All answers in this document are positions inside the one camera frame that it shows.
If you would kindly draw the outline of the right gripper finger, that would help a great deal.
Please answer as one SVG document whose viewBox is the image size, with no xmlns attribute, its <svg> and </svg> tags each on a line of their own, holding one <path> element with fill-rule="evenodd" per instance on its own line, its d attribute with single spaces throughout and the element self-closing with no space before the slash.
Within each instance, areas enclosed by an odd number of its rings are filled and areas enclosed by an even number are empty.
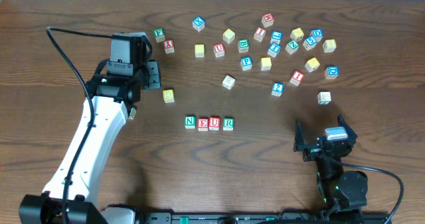
<svg viewBox="0 0 425 224">
<path fill-rule="evenodd" d="M 344 117 L 339 114 L 337 117 L 338 128 L 337 128 L 337 139 L 338 140 L 356 140 L 358 135 L 355 131 L 348 125 Z"/>
<path fill-rule="evenodd" d="M 305 149 L 305 142 L 303 138 L 303 132 L 301 130 L 300 123 L 296 122 L 295 138 L 294 138 L 294 152 L 302 152 Z"/>
</svg>

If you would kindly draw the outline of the green R block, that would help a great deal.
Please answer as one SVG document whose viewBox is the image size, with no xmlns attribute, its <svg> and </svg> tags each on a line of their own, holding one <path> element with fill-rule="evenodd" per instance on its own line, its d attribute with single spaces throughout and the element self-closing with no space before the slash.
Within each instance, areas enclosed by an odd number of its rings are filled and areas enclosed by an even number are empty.
<svg viewBox="0 0 425 224">
<path fill-rule="evenodd" d="M 223 130 L 224 131 L 233 131 L 234 129 L 234 118 L 224 118 L 223 119 Z"/>
</svg>

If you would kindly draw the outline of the red u block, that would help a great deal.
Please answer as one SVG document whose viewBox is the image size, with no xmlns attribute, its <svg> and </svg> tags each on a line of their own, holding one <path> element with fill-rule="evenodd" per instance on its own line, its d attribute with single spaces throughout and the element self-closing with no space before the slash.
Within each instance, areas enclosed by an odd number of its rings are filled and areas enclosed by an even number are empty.
<svg viewBox="0 0 425 224">
<path fill-rule="evenodd" d="M 219 117 L 210 117 L 209 118 L 209 130 L 220 130 L 220 121 L 221 119 Z"/>
<path fill-rule="evenodd" d="M 225 55 L 225 48 L 222 43 L 213 45 L 213 49 L 214 49 L 214 55 L 216 58 L 222 57 Z"/>
</svg>

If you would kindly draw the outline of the green N block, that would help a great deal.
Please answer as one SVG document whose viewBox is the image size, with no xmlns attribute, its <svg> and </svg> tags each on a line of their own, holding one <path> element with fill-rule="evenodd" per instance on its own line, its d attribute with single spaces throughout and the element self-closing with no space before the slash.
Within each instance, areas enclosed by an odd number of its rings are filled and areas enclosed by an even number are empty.
<svg viewBox="0 0 425 224">
<path fill-rule="evenodd" d="M 194 116 L 185 117 L 185 128 L 186 129 L 195 129 L 196 128 L 196 118 Z"/>
</svg>

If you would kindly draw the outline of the red E block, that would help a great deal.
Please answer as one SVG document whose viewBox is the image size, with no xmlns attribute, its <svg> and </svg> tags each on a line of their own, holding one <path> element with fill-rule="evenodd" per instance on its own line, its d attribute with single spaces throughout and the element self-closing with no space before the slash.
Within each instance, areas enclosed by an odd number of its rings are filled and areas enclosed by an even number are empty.
<svg viewBox="0 0 425 224">
<path fill-rule="evenodd" d="M 197 123 L 198 131 L 208 131 L 209 130 L 209 119 L 208 118 L 199 118 Z"/>
</svg>

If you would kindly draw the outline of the plain L block green 7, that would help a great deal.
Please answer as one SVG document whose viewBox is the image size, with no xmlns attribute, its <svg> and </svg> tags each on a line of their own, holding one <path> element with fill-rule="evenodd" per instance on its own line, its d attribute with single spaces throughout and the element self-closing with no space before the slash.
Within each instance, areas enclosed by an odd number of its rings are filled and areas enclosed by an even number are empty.
<svg viewBox="0 0 425 224">
<path fill-rule="evenodd" d="M 317 95 L 317 101 L 319 105 L 327 105 L 331 102 L 331 93 L 330 92 L 320 92 Z"/>
</svg>

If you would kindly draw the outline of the blue 2 block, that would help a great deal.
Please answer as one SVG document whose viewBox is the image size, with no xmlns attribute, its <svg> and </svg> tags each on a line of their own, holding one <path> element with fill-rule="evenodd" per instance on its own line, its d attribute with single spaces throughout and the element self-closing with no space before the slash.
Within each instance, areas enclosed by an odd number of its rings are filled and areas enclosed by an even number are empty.
<svg viewBox="0 0 425 224">
<path fill-rule="evenodd" d="M 284 84 L 275 82 L 272 86 L 272 96 L 281 96 L 284 92 Z"/>
</svg>

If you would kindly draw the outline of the yellow block near left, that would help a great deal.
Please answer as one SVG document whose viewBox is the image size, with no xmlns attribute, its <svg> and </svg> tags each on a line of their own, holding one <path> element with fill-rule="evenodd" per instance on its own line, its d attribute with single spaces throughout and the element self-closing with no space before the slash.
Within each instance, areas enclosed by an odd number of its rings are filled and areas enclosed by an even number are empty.
<svg viewBox="0 0 425 224">
<path fill-rule="evenodd" d="M 174 91 L 172 89 L 163 91 L 163 99 L 165 103 L 172 103 L 175 101 Z"/>
</svg>

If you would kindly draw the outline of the green J block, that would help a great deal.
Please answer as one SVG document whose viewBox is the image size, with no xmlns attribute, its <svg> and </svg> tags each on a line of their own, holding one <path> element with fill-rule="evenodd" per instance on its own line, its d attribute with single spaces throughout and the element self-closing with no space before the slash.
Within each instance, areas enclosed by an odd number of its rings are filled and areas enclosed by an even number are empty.
<svg viewBox="0 0 425 224">
<path fill-rule="evenodd" d="M 137 110 L 134 107 L 132 107 L 130 112 L 129 112 L 128 118 L 130 120 L 133 120 L 135 118 L 136 112 L 137 112 Z"/>
</svg>

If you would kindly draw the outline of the red I block lower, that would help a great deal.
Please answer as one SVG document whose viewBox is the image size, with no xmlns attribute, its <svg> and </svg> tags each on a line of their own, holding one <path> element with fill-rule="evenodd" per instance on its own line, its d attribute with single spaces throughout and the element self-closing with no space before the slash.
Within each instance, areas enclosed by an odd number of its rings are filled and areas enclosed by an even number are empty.
<svg viewBox="0 0 425 224">
<path fill-rule="evenodd" d="M 290 78 L 290 83 L 292 83 L 295 86 L 299 86 L 304 78 L 305 74 L 295 70 L 292 74 L 292 77 Z"/>
</svg>

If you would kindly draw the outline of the red i block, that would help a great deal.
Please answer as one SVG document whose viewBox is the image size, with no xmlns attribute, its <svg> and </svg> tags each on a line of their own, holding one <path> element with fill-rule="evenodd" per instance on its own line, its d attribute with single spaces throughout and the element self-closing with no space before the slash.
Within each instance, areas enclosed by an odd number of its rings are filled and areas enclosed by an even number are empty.
<svg viewBox="0 0 425 224">
<path fill-rule="evenodd" d="M 258 27 L 254 32 L 254 39 L 256 41 L 262 42 L 265 36 L 266 30 L 261 27 Z"/>
<path fill-rule="evenodd" d="M 292 77 L 290 78 L 290 83 L 292 83 L 295 86 L 299 86 L 304 78 L 305 74 L 295 70 L 292 74 Z"/>
</svg>

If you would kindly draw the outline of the yellow S block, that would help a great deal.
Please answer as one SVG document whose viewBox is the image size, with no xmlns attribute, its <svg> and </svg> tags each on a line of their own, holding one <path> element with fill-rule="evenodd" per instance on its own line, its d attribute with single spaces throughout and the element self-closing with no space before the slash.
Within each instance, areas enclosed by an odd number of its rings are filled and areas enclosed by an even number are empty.
<svg viewBox="0 0 425 224">
<path fill-rule="evenodd" d="M 272 60 L 270 57 L 263 57 L 260 60 L 260 70 L 261 71 L 265 71 L 265 70 L 270 70 L 272 67 Z"/>
</svg>

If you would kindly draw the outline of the plain K block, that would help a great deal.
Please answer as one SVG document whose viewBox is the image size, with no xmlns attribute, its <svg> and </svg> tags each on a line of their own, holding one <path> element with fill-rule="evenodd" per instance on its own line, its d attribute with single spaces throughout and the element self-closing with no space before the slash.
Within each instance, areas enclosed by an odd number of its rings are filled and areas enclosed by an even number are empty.
<svg viewBox="0 0 425 224">
<path fill-rule="evenodd" d="M 230 75 L 226 75 L 222 81 L 222 86 L 228 90 L 231 90 L 232 87 L 235 85 L 235 82 L 236 82 L 235 78 L 231 77 Z"/>
</svg>

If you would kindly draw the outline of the yellow block top centre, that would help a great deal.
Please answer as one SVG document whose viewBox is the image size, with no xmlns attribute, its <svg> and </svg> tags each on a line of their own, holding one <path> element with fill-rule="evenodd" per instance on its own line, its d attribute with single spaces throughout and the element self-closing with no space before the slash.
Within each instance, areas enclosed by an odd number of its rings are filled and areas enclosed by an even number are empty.
<svg viewBox="0 0 425 224">
<path fill-rule="evenodd" d="M 223 33 L 223 40 L 226 43 L 230 44 L 235 39 L 235 36 L 236 36 L 236 34 L 232 29 L 227 29 Z"/>
</svg>

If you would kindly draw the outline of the red H block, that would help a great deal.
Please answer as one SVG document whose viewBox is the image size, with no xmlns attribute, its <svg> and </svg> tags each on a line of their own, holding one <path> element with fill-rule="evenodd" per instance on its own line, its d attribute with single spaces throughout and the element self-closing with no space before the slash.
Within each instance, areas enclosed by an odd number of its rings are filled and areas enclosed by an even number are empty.
<svg viewBox="0 0 425 224">
<path fill-rule="evenodd" d="M 262 15 L 262 25 L 267 28 L 270 27 L 274 24 L 275 18 L 273 16 L 273 14 L 271 13 L 266 13 L 264 15 Z"/>
</svg>

